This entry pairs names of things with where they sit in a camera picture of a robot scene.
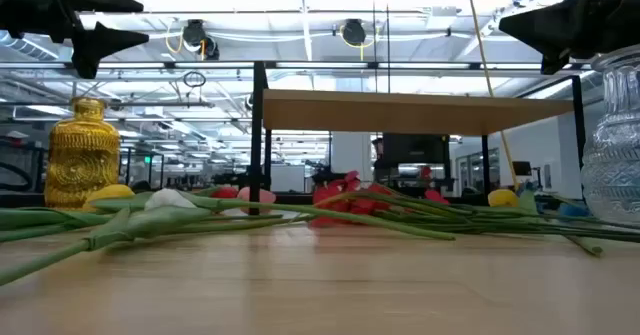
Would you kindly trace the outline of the clear glass vase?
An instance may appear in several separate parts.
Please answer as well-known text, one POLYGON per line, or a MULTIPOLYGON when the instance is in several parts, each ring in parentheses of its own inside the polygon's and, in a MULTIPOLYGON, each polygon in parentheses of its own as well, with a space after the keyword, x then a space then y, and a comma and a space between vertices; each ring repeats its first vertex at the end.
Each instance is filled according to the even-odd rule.
POLYGON ((599 57, 604 114, 583 154, 583 196, 596 217, 640 225, 640 44, 599 57))

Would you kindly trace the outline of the person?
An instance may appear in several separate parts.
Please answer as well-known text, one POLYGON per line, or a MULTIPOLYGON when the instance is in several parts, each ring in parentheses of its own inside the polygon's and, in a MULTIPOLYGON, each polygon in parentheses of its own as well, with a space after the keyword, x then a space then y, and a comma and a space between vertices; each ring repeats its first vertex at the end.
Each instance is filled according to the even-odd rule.
POLYGON ((376 159, 373 163, 373 180, 375 182, 379 182, 380 178, 383 175, 384 170, 384 147, 383 147, 383 139, 381 137, 376 138, 371 142, 374 147, 376 159))

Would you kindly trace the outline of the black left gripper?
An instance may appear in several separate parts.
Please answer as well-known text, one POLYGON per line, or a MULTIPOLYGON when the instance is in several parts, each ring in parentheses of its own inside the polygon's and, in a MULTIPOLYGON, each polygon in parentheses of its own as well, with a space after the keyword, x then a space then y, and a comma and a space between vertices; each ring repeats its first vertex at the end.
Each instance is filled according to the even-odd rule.
POLYGON ((54 43, 71 39, 72 64, 79 77, 94 79, 101 60, 119 51, 145 44, 147 34, 108 28, 97 22, 82 30, 76 11, 142 12, 135 0, 0 0, 0 30, 16 39, 25 33, 48 35, 54 43))

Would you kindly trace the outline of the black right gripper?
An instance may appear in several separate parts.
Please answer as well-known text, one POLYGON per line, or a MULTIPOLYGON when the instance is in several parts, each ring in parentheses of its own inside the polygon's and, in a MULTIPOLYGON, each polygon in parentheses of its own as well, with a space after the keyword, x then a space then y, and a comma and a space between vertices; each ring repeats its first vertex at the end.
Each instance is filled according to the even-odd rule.
POLYGON ((640 0, 563 0, 500 20, 499 29, 539 52, 541 73, 574 58, 640 45, 640 0))

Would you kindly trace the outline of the large black monitor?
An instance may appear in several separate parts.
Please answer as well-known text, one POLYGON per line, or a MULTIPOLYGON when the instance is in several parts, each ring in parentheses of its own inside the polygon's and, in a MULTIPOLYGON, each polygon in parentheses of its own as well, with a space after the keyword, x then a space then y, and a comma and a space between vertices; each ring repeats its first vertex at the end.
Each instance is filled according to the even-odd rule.
POLYGON ((449 138, 445 135, 384 133, 383 159, 391 163, 446 164, 449 138))

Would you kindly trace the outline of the yellow glass vase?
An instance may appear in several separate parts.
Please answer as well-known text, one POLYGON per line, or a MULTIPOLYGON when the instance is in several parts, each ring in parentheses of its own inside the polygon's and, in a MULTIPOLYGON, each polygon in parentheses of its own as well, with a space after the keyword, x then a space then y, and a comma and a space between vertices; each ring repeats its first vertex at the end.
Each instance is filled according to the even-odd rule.
POLYGON ((120 135, 104 121, 106 103, 74 97, 71 107, 73 116, 49 135, 44 198, 50 208, 80 209, 91 193, 118 182, 120 135))

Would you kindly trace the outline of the wooden shelf black frame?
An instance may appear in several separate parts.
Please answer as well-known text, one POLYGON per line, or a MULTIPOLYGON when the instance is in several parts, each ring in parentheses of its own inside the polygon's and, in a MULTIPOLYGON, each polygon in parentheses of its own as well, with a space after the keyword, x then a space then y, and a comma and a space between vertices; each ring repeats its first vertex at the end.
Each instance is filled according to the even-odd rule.
POLYGON ((466 135, 482 138, 555 116, 573 114, 577 159, 586 140, 581 79, 569 76, 572 99, 462 97, 351 91, 281 90, 268 85, 276 62, 253 63, 250 199, 271 185, 272 132, 322 130, 466 135))

